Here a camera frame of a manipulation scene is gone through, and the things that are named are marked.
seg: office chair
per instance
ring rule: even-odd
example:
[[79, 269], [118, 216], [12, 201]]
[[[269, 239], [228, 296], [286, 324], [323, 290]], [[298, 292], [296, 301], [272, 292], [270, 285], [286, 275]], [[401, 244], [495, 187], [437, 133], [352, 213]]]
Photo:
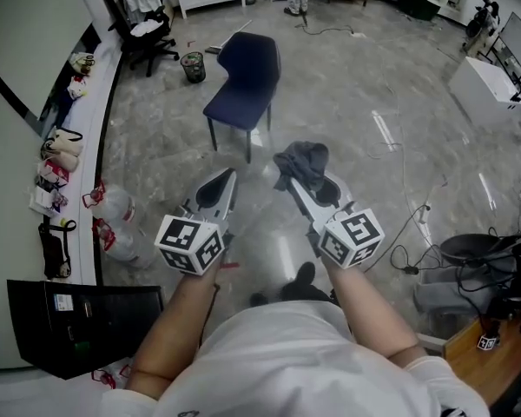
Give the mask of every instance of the office chair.
[[276, 42], [248, 32], [235, 33], [218, 55], [228, 79], [203, 110], [214, 150], [218, 149], [213, 120], [247, 132], [247, 163], [251, 162], [251, 131], [267, 112], [270, 130], [272, 97], [280, 80]]
[[138, 63], [148, 60], [147, 77], [152, 75], [153, 61], [155, 60], [156, 56], [171, 55], [174, 56], [174, 60], [180, 60], [180, 56], [177, 51], [170, 51], [165, 49], [167, 46], [175, 46], [175, 40], [163, 39], [171, 31], [169, 25], [170, 19], [164, 12], [164, 7], [160, 6], [156, 11], [149, 12], [145, 16], [145, 20], [150, 19], [162, 23], [162, 26], [159, 26], [156, 30], [144, 34], [141, 37], [135, 37], [131, 35], [131, 29], [126, 20], [116, 20], [116, 22], [109, 28], [109, 30], [116, 28], [120, 34], [120, 37], [123, 40], [122, 52], [127, 52], [130, 54], [141, 52], [141, 55], [129, 64], [129, 67], [132, 70], [135, 69], [135, 66]]

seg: plastic bottle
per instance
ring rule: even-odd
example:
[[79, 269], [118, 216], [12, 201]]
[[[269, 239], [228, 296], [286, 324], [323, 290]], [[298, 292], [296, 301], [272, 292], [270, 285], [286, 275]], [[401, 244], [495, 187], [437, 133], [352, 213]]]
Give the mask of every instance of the plastic bottle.
[[104, 186], [102, 181], [96, 189], [83, 195], [82, 201], [95, 218], [106, 222], [122, 220], [137, 224], [144, 213], [142, 204], [127, 191], [114, 184]]
[[156, 257], [153, 242], [140, 230], [125, 222], [109, 225], [99, 219], [93, 224], [93, 232], [99, 236], [106, 255], [134, 268], [147, 268]]

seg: trash can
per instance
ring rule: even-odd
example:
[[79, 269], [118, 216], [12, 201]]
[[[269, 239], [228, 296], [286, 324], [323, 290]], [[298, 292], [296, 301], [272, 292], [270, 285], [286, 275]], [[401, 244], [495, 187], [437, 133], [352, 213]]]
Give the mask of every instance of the trash can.
[[181, 66], [191, 83], [199, 83], [205, 80], [205, 63], [202, 61], [202, 54], [198, 51], [190, 52], [180, 60]]

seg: white table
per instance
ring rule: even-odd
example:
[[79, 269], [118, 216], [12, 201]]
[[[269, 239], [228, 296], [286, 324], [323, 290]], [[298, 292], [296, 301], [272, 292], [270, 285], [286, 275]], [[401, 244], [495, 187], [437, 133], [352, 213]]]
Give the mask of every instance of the white table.
[[489, 63], [466, 57], [450, 81], [450, 91], [477, 125], [500, 123], [521, 110], [518, 93], [505, 71]]

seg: navy blue chair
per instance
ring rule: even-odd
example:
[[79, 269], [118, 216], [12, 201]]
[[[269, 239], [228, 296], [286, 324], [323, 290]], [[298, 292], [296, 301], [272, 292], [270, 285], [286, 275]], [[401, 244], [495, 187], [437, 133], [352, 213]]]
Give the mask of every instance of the navy blue chair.
[[228, 79], [202, 113], [208, 119], [214, 150], [218, 150], [213, 121], [247, 132], [247, 163], [251, 162], [251, 131], [267, 112], [270, 130], [271, 102], [280, 80], [276, 42], [265, 36], [238, 32], [218, 55]]

